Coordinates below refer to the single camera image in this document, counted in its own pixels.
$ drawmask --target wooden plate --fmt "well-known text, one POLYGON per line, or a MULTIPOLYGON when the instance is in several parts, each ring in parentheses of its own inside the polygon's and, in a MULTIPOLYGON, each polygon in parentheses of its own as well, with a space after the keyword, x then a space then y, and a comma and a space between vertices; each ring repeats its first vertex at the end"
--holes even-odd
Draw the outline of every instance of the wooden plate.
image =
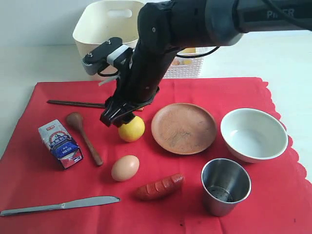
POLYGON ((152 135, 164 149, 192 155, 207 149, 215 140, 216 123, 203 108, 175 103, 160 109, 152 120, 152 135))

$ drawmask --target small carton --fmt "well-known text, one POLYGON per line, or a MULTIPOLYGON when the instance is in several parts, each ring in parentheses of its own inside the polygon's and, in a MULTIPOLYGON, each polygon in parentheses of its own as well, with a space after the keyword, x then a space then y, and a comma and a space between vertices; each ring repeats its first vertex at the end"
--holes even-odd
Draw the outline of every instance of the small carton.
POLYGON ((38 128, 38 131, 43 143, 64 169, 83 159, 81 149, 57 119, 38 128))

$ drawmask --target stainless steel cup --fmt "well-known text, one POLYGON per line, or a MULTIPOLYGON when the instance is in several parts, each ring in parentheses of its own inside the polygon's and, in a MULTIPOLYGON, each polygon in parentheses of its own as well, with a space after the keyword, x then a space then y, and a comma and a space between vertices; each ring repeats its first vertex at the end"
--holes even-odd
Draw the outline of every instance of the stainless steel cup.
POLYGON ((248 197, 252 188, 245 169, 226 158, 207 162, 201 172, 201 182, 204 206, 215 216, 231 212, 237 203, 248 197))

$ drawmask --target knife handle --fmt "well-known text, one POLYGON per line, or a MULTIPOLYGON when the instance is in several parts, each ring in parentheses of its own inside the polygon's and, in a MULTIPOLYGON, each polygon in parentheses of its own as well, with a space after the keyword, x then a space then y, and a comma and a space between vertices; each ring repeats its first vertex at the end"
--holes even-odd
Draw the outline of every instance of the knife handle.
POLYGON ((60 209, 64 209, 64 205, 65 203, 61 203, 61 204, 56 204, 56 205, 36 206, 36 207, 6 210, 6 211, 1 211, 0 216, 17 215, 17 214, 29 213, 29 212, 60 210, 60 209))

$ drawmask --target red cloth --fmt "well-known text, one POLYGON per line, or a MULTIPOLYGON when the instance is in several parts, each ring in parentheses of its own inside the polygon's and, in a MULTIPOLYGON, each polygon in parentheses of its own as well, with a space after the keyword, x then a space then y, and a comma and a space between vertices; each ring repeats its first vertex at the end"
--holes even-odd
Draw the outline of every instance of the red cloth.
POLYGON ((236 160, 225 147, 218 130, 215 142, 192 156, 173 155, 162 149, 151 134, 151 121, 162 107, 174 102, 202 106, 218 126, 229 111, 251 107, 276 118, 268 84, 259 78, 163 80, 152 105, 136 112, 146 123, 143 137, 133 143, 119 139, 117 128, 99 121, 100 109, 47 104, 48 99, 104 102, 115 84, 98 87, 97 82, 39 83, 19 120, 0 160, 0 210, 48 205, 75 199, 114 195, 121 202, 78 208, 0 217, 0 233, 30 234, 299 234, 312 232, 312 186, 306 170, 291 148, 279 158, 259 164, 239 162, 252 180, 250 196, 225 217, 210 216, 201 203, 200 172, 217 157, 236 160), (86 134, 104 160, 95 166, 81 137, 65 124, 65 117, 79 111, 86 134), (59 119, 84 153, 84 159, 64 171, 42 144, 38 127, 59 119), (138 173, 125 182, 113 182, 113 163, 124 155, 140 160, 138 173), (175 173, 185 175, 182 191, 164 200, 140 202, 132 191, 145 183, 175 173))

